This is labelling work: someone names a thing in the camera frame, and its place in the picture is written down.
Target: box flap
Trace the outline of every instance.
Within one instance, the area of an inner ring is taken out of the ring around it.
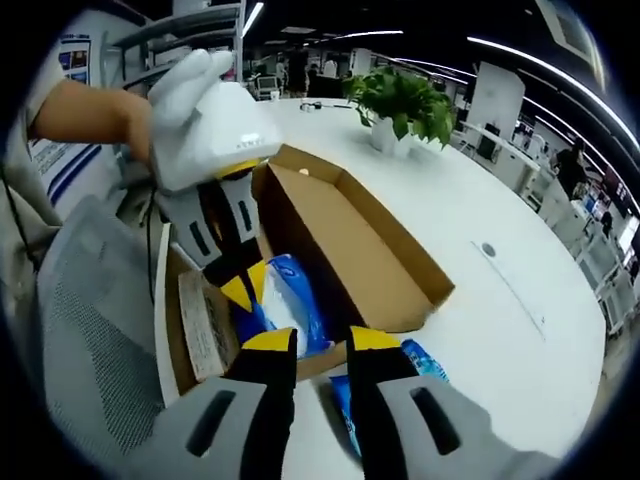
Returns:
[[[429,301],[435,307],[442,305],[453,291],[454,285],[431,255],[349,172],[342,172],[336,187],[376,233],[384,238]]]

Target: gray shirt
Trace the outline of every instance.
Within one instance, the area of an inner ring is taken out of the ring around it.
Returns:
[[[18,216],[24,226],[31,250],[40,258],[61,225],[44,190],[36,165],[27,146],[27,130],[31,127],[40,107],[53,87],[64,79],[57,55],[51,55],[43,64],[36,82],[18,113],[9,132],[6,156],[3,159],[5,175]],[[2,308],[19,350],[29,335],[28,321],[35,294],[35,272],[16,221],[13,218],[7,192],[0,186],[0,290]]]

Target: blue wrapper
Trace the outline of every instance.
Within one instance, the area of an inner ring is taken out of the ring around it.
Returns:
[[[268,267],[276,272],[279,291],[291,313],[295,317],[299,330],[306,335],[306,350],[303,356],[311,356],[325,351],[331,346],[325,329],[325,322],[316,303],[311,284],[298,261],[289,254],[278,255],[268,262]],[[235,321],[236,334],[240,344],[262,332],[276,330],[271,319],[265,315],[262,305],[251,302],[252,311],[231,305]]]
[[[402,342],[401,346],[402,351],[409,357],[418,374],[433,375],[449,383],[449,377],[447,377],[444,368],[431,355],[425,352],[417,342],[409,339]]]
[[[414,340],[405,340],[401,344],[402,351],[409,358],[413,366],[419,375],[433,375],[449,383],[449,377],[444,371],[444,368]],[[358,456],[362,456],[360,453],[360,445],[358,445],[358,439],[356,437],[356,427],[353,424],[351,418],[351,387],[349,386],[349,377],[347,375],[341,375],[339,377],[331,377],[331,384],[333,386],[333,392],[336,397],[338,406],[344,418],[344,422],[347,425],[349,431],[349,439],[351,445],[355,449]]]
[[[331,377],[331,385],[333,386],[333,393],[340,407],[340,412],[342,412],[342,418],[344,418],[344,423],[347,425],[351,445],[353,445],[358,456],[362,457],[360,445],[358,445],[358,439],[356,438],[356,427],[353,425],[353,420],[351,419],[351,387],[349,386],[349,376],[340,375],[339,377]]]

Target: chair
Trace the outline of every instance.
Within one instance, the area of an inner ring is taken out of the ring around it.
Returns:
[[[278,78],[264,75],[256,79],[258,100],[270,100],[271,92],[279,91]]]
[[[542,154],[542,149],[544,148],[546,142],[542,136],[534,133],[531,136],[531,141],[529,142],[529,147],[527,148],[527,155],[529,155],[534,160],[537,160],[538,157]]]
[[[544,202],[545,194],[551,187],[551,184],[555,180],[554,173],[542,166],[540,171],[535,176],[533,182],[531,182],[525,192],[522,194],[522,198],[534,211],[539,211]]]
[[[596,230],[594,237],[576,258],[576,263],[596,295],[606,286],[605,280],[621,267],[618,251],[613,242],[615,240],[612,241],[605,237],[602,231]]]
[[[617,336],[636,304],[629,272],[623,269],[607,281],[600,290],[599,303],[607,321],[607,335]]]
[[[500,135],[500,129],[491,125],[490,123],[487,123],[485,125],[485,130],[487,130],[490,133],[493,133],[494,135]],[[495,163],[496,162],[494,158],[495,149],[496,149],[496,142],[494,142],[493,140],[483,135],[480,138],[480,143],[478,144],[478,147],[476,148],[476,153],[480,155],[482,158],[485,158],[490,162]]]
[[[152,433],[164,404],[142,242],[94,197],[55,237],[37,278],[41,358],[54,423],[110,476]]]

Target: cardboard box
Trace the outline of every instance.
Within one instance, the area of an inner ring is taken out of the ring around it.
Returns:
[[[342,168],[283,146],[253,175],[265,259],[290,253],[304,268],[336,346],[298,362],[298,379],[346,360],[350,325],[387,332],[421,328],[454,285],[431,256],[376,198]],[[188,266],[171,252],[166,270],[166,322],[178,390],[195,384],[186,349],[178,281]],[[220,311],[229,309],[220,302]]]

